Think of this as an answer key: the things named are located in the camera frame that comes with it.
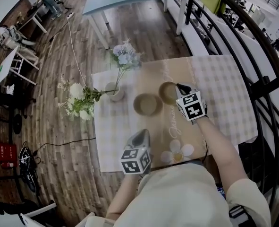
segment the flower vase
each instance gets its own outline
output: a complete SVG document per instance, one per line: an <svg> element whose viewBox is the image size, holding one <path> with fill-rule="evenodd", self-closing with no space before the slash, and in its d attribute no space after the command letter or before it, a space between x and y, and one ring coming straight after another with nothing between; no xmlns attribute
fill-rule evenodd
<svg viewBox="0 0 279 227"><path fill-rule="evenodd" d="M105 91L112 91L112 90L116 90L114 92L108 92L106 93L108 95L108 97L114 101L114 102L117 102L119 100L121 100L125 94L124 90L122 89L122 87L120 87L119 85L116 86L115 88L115 85L116 83L115 82L109 82L107 85L106 85L106 88L105 88Z"/></svg>

